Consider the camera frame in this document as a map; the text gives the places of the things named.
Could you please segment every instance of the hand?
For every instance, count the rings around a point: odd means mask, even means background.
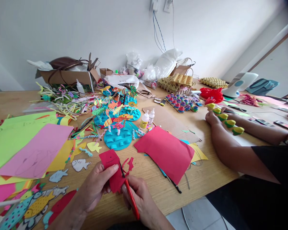
[[[221,123],[220,119],[214,114],[213,111],[208,111],[205,119],[211,126]]]
[[[155,204],[146,182],[142,178],[136,178],[132,175],[129,175],[127,180],[137,205],[141,222],[149,229],[172,229],[171,224]],[[122,192],[126,206],[130,210],[133,207],[125,184],[122,186]]]
[[[83,211],[87,213],[92,211],[100,201],[102,194],[111,192],[108,180],[118,168],[118,165],[112,165],[105,170],[101,161],[95,165],[76,193],[76,203],[83,208]]]

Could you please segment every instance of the white glue bottle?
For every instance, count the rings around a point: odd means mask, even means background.
[[[78,79],[77,79],[77,89],[78,89],[78,91],[79,91],[79,93],[80,93],[80,96],[84,96],[84,95],[85,95],[83,86],[82,86],[82,84],[78,81]]]
[[[151,125],[153,123],[154,117],[155,117],[155,108],[153,108],[153,110],[149,114],[149,121],[148,121],[149,125]]]
[[[147,110],[147,112],[142,116],[142,120],[140,123],[140,129],[146,129],[148,121],[149,121],[149,115],[148,115],[148,110]]]

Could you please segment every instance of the blue foam base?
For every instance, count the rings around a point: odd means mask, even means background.
[[[117,135],[117,129],[111,128],[111,132],[107,131],[104,135],[104,141],[109,149],[115,151],[127,148],[132,141],[132,133],[127,128],[122,128],[121,133]]]

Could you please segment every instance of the red scissors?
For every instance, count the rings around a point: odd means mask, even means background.
[[[124,178],[126,178],[126,177],[125,177],[125,174],[124,174],[124,171],[123,171],[122,165],[121,165],[121,171],[122,171],[122,176],[123,176]],[[128,193],[129,193],[129,196],[130,196],[130,199],[131,199],[131,202],[132,202],[132,206],[133,206],[132,211],[133,211],[133,214],[135,215],[135,218],[136,218],[137,220],[140,220],[140,214],[139,214],[137,205],[136,205],[136,203],[135,203],[134,197],[133,197],[133,195],[132,195],[132,192],[131,192],[131,189],[130,189],[128,180],[125,180],[124,184],[126,185],[127,191],[128,191]]]

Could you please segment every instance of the brown cardboard box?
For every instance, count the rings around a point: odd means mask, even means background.
[[[106,76],[113,74],[113,71],[107,68],[100,68],[99,70],[101,79],[104,79]]]

